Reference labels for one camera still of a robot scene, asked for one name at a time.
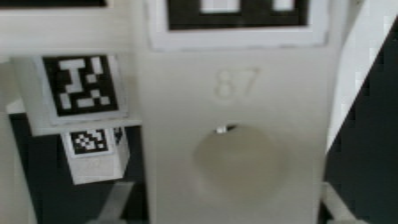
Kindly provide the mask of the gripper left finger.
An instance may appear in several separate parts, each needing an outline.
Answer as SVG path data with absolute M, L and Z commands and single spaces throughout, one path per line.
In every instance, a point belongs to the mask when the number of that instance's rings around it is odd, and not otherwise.
M 133 186 L 133 182 L 117 182 L 113 184 L 97 218 L 88 220 L 85 224 L 127 224 L 120 216 Z

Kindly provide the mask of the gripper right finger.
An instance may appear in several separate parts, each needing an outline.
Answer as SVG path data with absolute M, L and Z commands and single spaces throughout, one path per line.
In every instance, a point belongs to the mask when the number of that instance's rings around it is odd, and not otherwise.
M 364 224 L 364 221 L 355 217 L 348 209 L 348 206 L 328 182 L 321 183 L 319 200 L 332 216 L 326 224 Z

